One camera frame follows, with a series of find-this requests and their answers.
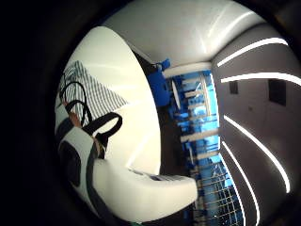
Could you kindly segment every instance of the white pillar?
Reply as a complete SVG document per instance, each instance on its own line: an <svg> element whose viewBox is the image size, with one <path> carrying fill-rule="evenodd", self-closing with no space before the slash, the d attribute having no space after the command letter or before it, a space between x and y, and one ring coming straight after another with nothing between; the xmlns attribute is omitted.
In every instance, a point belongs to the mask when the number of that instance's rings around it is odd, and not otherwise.
<svg viewBox="0 0 301 226"><path fill-rule="evenodd" d="M184 95L185 95L185 98L189 98L189 97L197 96L199 94L203 94L203 92L204 92L203 90L199 89L196 91L188 91Z"/></svg>
<svg viewBox="0 0 301 226"><path fill-rule="evenodd" d="M194 109L194 108L197 108L198 106L203 106L203 105L205 105L204 103L199 103L199 104L195 104L195 105L189 105L188 106L188 109L189 110L192 110L192 109Z"/></svg>
<svg viewBox="0 0 301 226"><path fill-rule="evenodd" d="M204 159L204 158L209 158L209 157L212 157L212 156L216 156L218 154L219 154L219 151L213 151L213 152L208 152L208 153L198 153L197 160Z"/></svg>
<svg viewBox="0 0 301 226"><path fill-rule="evenodd" d="M182 84L189 84L189 83L196 83L196 82L200 82L200 77L196 77L196 78L188 78L182 81Z"/></svg>
<svg viewBox="0 0 301 226"><path fill-rule="evenodd" d="M203 139L203 138L214 136L217 134L218 134L218 128L213 129L213 130L204 131L201 133L195 133L192 135L181 136L181 143L184 143L185 141L196 141L198 139Z"/></svg>
<svg viewBox="0 0 301 226"><path fill-rule="evenodd" d="M163 76L165 78L170 78L184 73L195 73L195 72L210 70L211 68L212 68L211 62L186 64L186 65L166 69L165 71L163 71Z"/></svg>

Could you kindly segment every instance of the chair backrest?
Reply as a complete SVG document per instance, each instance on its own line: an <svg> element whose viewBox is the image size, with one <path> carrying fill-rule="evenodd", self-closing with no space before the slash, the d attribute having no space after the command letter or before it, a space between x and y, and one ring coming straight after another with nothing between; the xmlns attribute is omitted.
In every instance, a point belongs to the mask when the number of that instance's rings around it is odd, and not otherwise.
<svg viewBox="0 0 301 226"><path fill-rule="evenodd" d="M162 72L151 73L147 76L147 79L156 106L168 105L170 102L170 94Z"/></svg>

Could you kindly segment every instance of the black strap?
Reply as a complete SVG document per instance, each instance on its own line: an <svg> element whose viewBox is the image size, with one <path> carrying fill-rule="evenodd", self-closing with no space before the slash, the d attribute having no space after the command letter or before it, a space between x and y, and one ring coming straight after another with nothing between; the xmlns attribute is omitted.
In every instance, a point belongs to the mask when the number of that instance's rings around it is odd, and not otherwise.
<svg viewBox="0 0 301 226"><path fill-rule="evenodd" d="M107 113L106 115L101 116L90 124L84 126L83 130L92 136L96 130L113 119L118 119L117 123L109 131L102 134L98 133L95 137L102 143L104 147L106 147L108 139L114 135L122 125L122 117L119 114L114 112Z"/></svg>
<svg viewBox="0 0 301 226"><path fill-rule="evenodd" d="M82 119L81 119L81 124L83 125L84 124L84 121L85 121L85 115L86 115L86 111L87 111L87 96L86 96L86 92L85 92L85 88L84 88L84 86L83 86L83 84L81 84L80 82L77 82L77 81L71 81L69 84L67 84L66 85L66 76L65 76L65 74L64 74L64 82L65 82L65 87L63 88L63 90L61 90L60 92L59 92L59 98L60 99L62 99L62 97L63 97L63 95L65 94L65 101L66 101L66 90L67 90L67 88L70 86L70 85L72 85L72 84L77 84L81 89L82 89L82 91L84 92L84 98L85 98L85 100L84 100L84 108L83 108L83 117L82 117Z"/></svg>
<svg viewBox="0 0 301 226"><path fill-rule="evenodd" d="M83 116L82 116L82 119L81 119L81 125L84 124L84 121L85 121L85 115L87 113L87 118L88 118L88 121L89 122L92 122L92 115L91 115L91 112L90 110L88 109L87 107L87 104L80 101L80 100L73 100L71 102L69 102L65 107L66 107L66 111L68 113L71 112L72 108L76 105L76 104L81 104L83 106Z"/></svg>

